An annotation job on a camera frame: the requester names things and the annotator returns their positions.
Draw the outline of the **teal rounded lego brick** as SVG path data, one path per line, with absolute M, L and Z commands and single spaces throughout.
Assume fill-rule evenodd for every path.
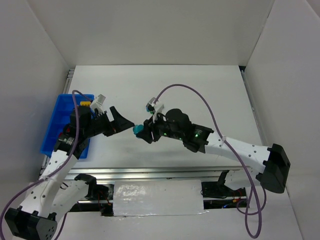
M 138 133 L 140 133 L 142 130 L 144 129 L 144 126 L 142 124 L 139 125 L 135 125 L 132 130 L 133 130 L 133 134 L 135 136 L 137 136 Z

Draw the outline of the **long yellow lego brick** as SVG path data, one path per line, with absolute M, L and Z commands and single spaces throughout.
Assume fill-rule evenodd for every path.
M 90 101 L 81 101 L 79 105 L 89 107 L 91 105 L 91 102 Z

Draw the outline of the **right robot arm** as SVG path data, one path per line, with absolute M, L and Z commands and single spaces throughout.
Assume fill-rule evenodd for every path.
M 192 123 L 178 108 L 153 115 L 142 125 L 134 126 L 133 133 L 149 144 L 166 137 L 182 141 L 193 153 L 213 154 L 243 163 L 246 169 L 226 171 L 219 178 L 232 190 L 254 185 L 276 194 L 285 191 L 291 163 L 279 144 L 268 147 L 221 137 L 211 128 Z

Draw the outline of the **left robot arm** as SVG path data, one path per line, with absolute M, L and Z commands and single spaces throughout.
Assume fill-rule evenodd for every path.
M 97 108 L 79 105 L 73 109 L 40 179 L 28 187 L 29 195 L 17 208 L 6 206 L 1 215 L 13 236 L 24 240 L 51 240 L 60 219 L 78 200 L 97 195 L 97 179 L 89 174 L 80 173 L 66 188 L 62 185 L 90 138 L 100 134 L 110 137 L 134 126 L 114 106 L 110 111 L 112 121 L 106 112 Z

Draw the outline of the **blue compartment bin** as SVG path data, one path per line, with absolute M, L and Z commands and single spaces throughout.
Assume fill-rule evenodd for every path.
M 77 105 L 81 101 L 89 101 L 80 94 L 75 94 Z M 49 158 L 52 156 L 54 146 L 59 135 L 63 132 L 65 126 L 70 122 L 70 114 L 75 108 L 72 94 L 60 94 L 56 99 L 56 103 L 51 114 L 50 122 L 48 124 L 44 139 L 42 141 L 40 152 Z M 83 150 L 80 159 L 86 159 L 89 152 L 88 146 Z

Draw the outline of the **white taped panel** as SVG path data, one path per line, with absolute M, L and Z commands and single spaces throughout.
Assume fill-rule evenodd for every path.
M 205 212 L 200 180 L 117 181 L 113 214 L 122 217 L 184 216 Z

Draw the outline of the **aluminium front rail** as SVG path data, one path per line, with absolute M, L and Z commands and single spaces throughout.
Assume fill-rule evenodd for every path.
M 157 167 L 157 168 L 73 168 L 64 178 L 74 180 L 80 174 L 91 175 L 101 182 L 175 179 L 217 179 L 223 171 L 240 171 L 240 166 Z

